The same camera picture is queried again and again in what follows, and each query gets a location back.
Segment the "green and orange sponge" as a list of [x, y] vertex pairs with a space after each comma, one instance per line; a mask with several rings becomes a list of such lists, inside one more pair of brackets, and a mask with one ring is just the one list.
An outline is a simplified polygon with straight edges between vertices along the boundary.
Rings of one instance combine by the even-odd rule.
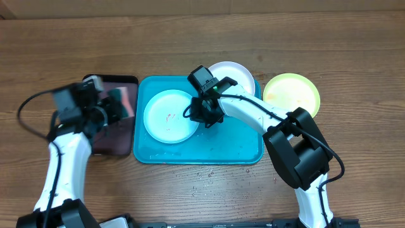
[[112, 100], [111, 104], [113, 105], [113, 112], [117, 114], [120, 119], [135, 116], [126, 87], [114, 88], [108, 91], [107, 94]]

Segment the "light blue plate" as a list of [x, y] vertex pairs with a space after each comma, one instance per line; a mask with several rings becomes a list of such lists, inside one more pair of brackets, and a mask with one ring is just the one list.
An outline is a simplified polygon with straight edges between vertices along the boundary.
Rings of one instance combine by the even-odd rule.
[[199, 123], [184, 118], [192, 96], [184, 91], [170, 89], [153, 96], [144, 109], [144, 125], [157, 141], [176, 144], [190, 138]]

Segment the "lime green plate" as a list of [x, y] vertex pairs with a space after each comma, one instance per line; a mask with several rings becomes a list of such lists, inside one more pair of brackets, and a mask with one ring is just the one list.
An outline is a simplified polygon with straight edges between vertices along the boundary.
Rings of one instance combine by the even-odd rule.
[[272, 78], [264, 88], [263, 101], [288, 111], [301, 107], [312, 117], [320, 109], [320, 94], [316, 86], [296, 73], [283, 73]]

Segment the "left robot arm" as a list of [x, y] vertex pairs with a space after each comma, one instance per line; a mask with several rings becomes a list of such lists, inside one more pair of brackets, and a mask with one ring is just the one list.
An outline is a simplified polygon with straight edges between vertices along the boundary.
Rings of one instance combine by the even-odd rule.
[[50, 161], [46, 181], [31, 214], [20, 217], [24, 227], [129, 228], [124, 216], [99, 223], [85, 207], [85, 171], [92, 148], [83, 133], [67, 133], [49, 141]]

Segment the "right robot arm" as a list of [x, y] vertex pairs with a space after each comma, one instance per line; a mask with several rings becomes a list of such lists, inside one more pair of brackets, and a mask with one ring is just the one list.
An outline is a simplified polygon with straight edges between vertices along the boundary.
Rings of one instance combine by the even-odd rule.
[[329, 162], [336, 156], [311, 115], [302, 108], [281, 110], [248, 93], [241, 85], [195, 86], [198, 93], [184, 116], [206, 127], [234, 117], [265, 142], [274, 169], [296, 192], [302, 227], [331, 227], [326, 193]]

